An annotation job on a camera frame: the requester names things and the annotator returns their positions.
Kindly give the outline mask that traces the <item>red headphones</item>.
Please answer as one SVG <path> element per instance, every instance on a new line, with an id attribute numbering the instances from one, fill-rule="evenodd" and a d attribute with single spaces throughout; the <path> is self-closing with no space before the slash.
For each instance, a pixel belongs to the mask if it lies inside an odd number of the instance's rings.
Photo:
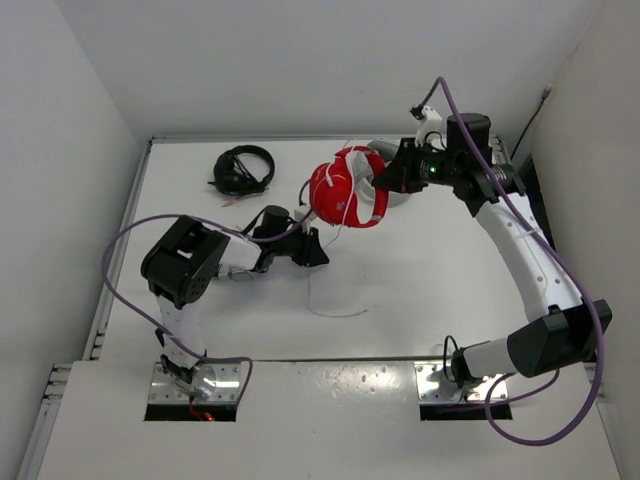
<path id="1" fill-rule="evenodd" d="M 372 215 L 367 221 L 359 219 L 355 173 L 358 154 L 364 156 L 374 177 L 385 170 L 384 160 L 376 150 L 356 145 L 339 150 L 332 162 L 319 165 L 311 175 L 311 210 L 330 225 L 367 229 L 378 225 L 386 214 L 389 192 L 375 187 Z"/>

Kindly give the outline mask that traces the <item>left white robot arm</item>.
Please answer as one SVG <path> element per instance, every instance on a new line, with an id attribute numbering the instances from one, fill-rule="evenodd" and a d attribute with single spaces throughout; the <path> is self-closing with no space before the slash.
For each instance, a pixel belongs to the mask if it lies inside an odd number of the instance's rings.
<path id="1" fill-rule="evenodd" d="M 283 207 L 263 208 L 242 230 L 210 228 L 180 215 L 144 257 L 141 275 L 156 297 L 163 347 L 163 371 L 194 390 L 207 349 L 201 334 L 199 302 L 223 271 L 265 273 L 277 257 L 312 268 L 329 263 L 315 227 L 301 226 Z"/>

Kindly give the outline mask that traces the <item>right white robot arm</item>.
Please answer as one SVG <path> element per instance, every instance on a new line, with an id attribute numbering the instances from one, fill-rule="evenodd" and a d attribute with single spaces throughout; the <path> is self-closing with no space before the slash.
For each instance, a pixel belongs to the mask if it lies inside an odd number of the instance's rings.
<path id="1" fill-rule="evenodd" d="M 607 328 L 611 309 L 604 300 L 586 304 L 575 281 L 550 257 L 523 181 L 507 161 L 493 159 L 490 119 L 478 113 L 442 119 L 427 109 L 417 122 L 415 137 L 401 140 L 374 186 L 401 194 L 431 184 L 451 187 L 494 242 L 527 319 L 505 338 L 456 349 L 452 382 L 466 387 L 500 373 L 532 378 L 595 359 L 594 326 Z"/>

